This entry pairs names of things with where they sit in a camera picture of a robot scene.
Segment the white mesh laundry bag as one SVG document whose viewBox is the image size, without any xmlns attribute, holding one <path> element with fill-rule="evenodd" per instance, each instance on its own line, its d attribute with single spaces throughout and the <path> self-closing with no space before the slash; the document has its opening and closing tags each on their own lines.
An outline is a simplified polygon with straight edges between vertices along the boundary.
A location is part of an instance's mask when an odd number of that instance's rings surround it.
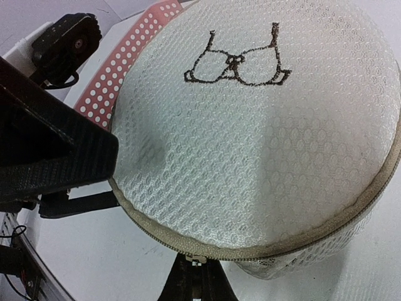
<svg viewBox="0 0 401 301">
<path fill-rule="evenodd" d="M 400 160 L 400 68 L 351 1 L 195 1 L 138 55 L 111 130 L 144 232 L 272 279 L 368 219 Z"/>
</svg>

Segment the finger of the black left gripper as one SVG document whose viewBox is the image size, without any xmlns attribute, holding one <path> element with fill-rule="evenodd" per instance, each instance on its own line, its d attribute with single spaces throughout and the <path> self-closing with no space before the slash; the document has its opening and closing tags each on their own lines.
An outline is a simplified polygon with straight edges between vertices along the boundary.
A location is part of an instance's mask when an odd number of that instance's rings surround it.
<svg viewBox="0 0 401 301">
<path fill-rule="evenodd" d="M 41 196 L 39 215 L 45 219 L 60 219 L 119 206 L 112 191 L 73 199 L 70 199 L 67 191 L 60 191 Z"/>
<path fill-rule="evenodd" d="M 1 60 L 1 201 L 101 182 L 118 139 Z"/>
</svg>

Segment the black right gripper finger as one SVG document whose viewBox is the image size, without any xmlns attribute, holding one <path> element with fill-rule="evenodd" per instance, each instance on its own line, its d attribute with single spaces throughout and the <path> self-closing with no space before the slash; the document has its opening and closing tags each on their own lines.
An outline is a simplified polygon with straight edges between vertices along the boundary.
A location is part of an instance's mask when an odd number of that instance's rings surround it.
<svg viewBox="0 0 401 301">
<path fill-rule="evenodd" d="M 238 301 L 220 261 L 177 254 L 160 300 Z"/>
</svg>

